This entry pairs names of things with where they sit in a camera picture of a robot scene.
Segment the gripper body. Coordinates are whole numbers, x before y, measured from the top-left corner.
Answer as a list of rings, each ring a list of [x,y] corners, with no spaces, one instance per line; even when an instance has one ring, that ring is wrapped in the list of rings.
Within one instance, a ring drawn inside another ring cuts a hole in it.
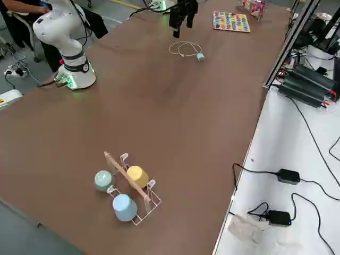
[[[198,12],[197,0],[180,0],[177,1],[177,7],[180,14],[196,15]]]

